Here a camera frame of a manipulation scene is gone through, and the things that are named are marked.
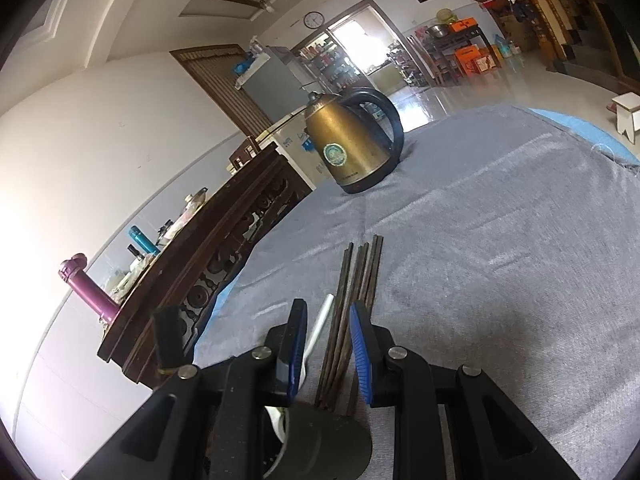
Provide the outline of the white spoon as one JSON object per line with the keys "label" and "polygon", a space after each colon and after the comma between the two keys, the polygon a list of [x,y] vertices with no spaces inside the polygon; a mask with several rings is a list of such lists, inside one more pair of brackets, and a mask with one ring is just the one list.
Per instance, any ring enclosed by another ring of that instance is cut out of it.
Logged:
{"label": "white spoon", "polygon": [[[322,333],[323,327],[326,325],[326,319],[329,317],[333,308],[335,296],[333,294],[327,294],[326,299],[318,312],[314,325],[311,327],[311,332],[306,338],[306,344],[303,354],[303,363],[300,368],[300,378],[298,388],[303,388],[304,382],[307,376],[307,363],[314,352],[314,347]],[[272,429],[278,440],[283,443],[285,440],[285,414],[282,408],[275,408],[274,406],[266,407],[267,414],[269,416]]]}

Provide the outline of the grey utensil holder cup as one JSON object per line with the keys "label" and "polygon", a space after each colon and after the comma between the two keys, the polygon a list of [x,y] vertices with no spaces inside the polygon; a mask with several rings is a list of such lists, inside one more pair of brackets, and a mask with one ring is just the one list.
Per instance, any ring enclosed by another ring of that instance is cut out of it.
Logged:
{"label": "grey utensil holder cup", "polygon": [[368,468],[371,435],[355,419],[302,402],[266,413],[266,479],[357,479]]}

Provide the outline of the dark chopstick three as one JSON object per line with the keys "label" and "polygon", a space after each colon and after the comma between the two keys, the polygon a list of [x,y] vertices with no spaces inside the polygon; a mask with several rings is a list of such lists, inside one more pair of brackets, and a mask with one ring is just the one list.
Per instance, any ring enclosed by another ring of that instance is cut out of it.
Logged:
{"label": "dark chopstick three", "polygon": [[348,295],[348,301],[345,307],[345,337],[340,351],[340,360],[338,361],[328,400],[326,401],[326,405],[328,406],[328,409],[330,411],[334,411],[336,408],[338,398],[340,397],[340,393],[343,388],[344,377],[348,370],[350,357],[352,356],[352,336],[350,336],[349,326],[350,306],[357,300],[360,300],[362,302],[366,301],[370,276],[372,272],[374,248],[375,242],[366,243],[363,245],[363,256],[360,258],[361,262],[357,264],[357,269],[354,274],[354,281],[352,282],[352,289],[350,290]]}

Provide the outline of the dark chopstick four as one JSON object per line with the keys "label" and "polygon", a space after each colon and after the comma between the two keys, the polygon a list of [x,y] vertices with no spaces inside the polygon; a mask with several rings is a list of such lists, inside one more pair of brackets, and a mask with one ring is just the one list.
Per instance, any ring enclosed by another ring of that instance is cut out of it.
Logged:
{"label": "dark chopstick four", "polygon": [[[368,313],[372,312],[376,286],[378,286],[378,270],[380,270],[380,261],[382,256],[384,237],[382,235],[375,234],[373,237],[371,258],[366,266],[366,273],[364,274],[363,290],[360,294],[360,299],[363,301]],[[358,398],[358,376],[354,373],[352,376],[352,388],[349,391],[349,398],[345,415],[348,417],[354,417],[356,413],[357,398]]]}

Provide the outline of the dark chopstick two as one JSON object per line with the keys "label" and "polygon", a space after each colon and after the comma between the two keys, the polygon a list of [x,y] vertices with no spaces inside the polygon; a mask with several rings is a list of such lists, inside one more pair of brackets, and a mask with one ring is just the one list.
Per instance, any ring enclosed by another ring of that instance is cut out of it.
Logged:
{"label": "dark chopstick two", "polygon": [[328,396],[331,389],[331,384],[333,382],[336,367],[337,367],[338,361],[340,360],[340,351],[344,341],[345,328],[346,328],[345,307],[348,301],[349,292],[352,289],[352,282],[354,281],[354,274],[357,269],[357,264],[361,262],[360,258],[363,256],[363,245],[359,246],[357,250],[354,249],[352,251],[352,261],[350,262],[350,270],[348,274],[348,281],[346,285],[344,299],[342,301],[342,304],[338,307],[338,310],[337,310],[337,312],[341,315],[341,324],[337,332],[337,342],[335,346],[333,362],[332,362],[331,369],[329,371],[329,376],[328,376],[329,381],[328,381],[328,384],[324,387],[321,405],[319,406],[319,408],[321,408],[322,410],[328,411],[330,413],[333,413],[335,410],[330,411],[328,409],[328,406],[326,405],[326,401],[328,400]]}

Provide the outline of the dark carved wooden sideboard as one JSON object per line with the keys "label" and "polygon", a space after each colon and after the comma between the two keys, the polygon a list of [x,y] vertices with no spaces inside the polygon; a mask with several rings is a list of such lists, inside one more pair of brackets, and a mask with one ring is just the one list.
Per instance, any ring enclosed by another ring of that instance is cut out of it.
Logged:
{"label": "dark carved wooden sideboard", "polygon": [[218,295],[255,245],[310,193],[285,156],[265,148],[201,206],[138,278],[98,357],[117,364],[130,382],[161,384],[170,367],[158,356],[153,314],[177,310],[170,327],[181,337],[182,355],[193,356]]}

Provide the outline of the teal thermos bottle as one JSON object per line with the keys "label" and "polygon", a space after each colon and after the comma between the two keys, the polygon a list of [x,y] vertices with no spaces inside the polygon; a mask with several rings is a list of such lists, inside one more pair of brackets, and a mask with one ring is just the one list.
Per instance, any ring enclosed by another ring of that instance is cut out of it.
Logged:
{"label": "teal thermos bottle", "polygon": [[128,234],[146,254],[157,256],[160,253],[158,247],[137,226],[130,226]]}

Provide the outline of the purple thermos bottle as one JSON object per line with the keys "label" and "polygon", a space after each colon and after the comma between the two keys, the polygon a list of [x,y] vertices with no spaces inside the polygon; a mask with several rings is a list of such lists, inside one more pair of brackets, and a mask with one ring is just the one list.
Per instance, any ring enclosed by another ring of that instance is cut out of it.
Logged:
{"label": "purple thermos bottle", "polygon": [[61,263],[58,275],[101,320],[111,324],[118,315],[119,305],[85,272],[87,263],[87,257],[80,252]]}

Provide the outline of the white chest freezer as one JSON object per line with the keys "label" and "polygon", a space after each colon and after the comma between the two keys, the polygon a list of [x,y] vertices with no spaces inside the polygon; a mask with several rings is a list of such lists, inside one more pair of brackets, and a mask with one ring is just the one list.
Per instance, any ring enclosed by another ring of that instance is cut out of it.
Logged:
{"label": "white chest freezer", "polygon": [[257,137],[260,148],[270,144],[283,155],[313,191],[330,177],[306,133],[303,107],[282,117]]}

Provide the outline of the gold electric kettle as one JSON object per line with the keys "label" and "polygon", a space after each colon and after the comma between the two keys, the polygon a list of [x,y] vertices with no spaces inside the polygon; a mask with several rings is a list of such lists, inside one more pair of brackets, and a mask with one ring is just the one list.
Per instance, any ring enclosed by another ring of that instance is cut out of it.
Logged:
{"label": "gold electric kettle", "polygon": [[309,93],[305,125],[322,162],[348,194],[373,188],[400,162],[405,131],[398,110],[373,88]]}

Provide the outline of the grey refrigerator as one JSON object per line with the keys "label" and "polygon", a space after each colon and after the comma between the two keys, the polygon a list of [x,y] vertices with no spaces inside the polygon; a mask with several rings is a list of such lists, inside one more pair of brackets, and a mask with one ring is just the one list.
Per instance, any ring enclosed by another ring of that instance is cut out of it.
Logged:
{"label": "grey refrigerator", "polygon": [[245,73],[235,81],[270,122],[297,112],[308,104],[308,94],[335,93],[318,72],[284,47],[264,47]]}

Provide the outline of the small white stool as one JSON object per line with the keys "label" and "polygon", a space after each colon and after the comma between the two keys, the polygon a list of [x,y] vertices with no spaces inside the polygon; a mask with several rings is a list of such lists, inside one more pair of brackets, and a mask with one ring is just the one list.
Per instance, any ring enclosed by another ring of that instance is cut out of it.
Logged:
{"label": "small white stool", "polygon": [[617,133],[635,144],[639,133],[640,96],[627,92],[613,98],[612,104],[615,106]]}

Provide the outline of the dark side table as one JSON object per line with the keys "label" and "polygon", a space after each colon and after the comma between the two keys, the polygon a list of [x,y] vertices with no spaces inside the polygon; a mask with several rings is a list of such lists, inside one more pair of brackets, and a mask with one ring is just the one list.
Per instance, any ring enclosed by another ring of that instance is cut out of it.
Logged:
{"label": "dark side table", "polygon": [[427,66],[438,86],[448,81],[490,72],[501,66],[498,54],[480,25],[472,18],[449,25],[434,25],[421,40]]}

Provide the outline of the wooden staircase railing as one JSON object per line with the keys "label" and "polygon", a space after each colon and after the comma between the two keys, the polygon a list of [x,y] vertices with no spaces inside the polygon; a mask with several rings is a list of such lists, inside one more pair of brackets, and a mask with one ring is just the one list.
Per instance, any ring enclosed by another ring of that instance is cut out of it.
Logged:
{"label": "wooden staircase railing", "polygon": [[608,42],[588,0],[529,1],[544,21],[560,62],[605,76],[616,75]]}

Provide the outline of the round wall clock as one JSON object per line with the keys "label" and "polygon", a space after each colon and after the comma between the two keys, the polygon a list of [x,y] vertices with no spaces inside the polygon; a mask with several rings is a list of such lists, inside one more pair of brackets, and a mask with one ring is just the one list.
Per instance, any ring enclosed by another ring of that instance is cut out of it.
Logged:
{"label": "round wall clock", "polygon": [[303,22],[308,29],[316,30],[324,25],[326,18],[319,11],[310,11],[304,15]]}

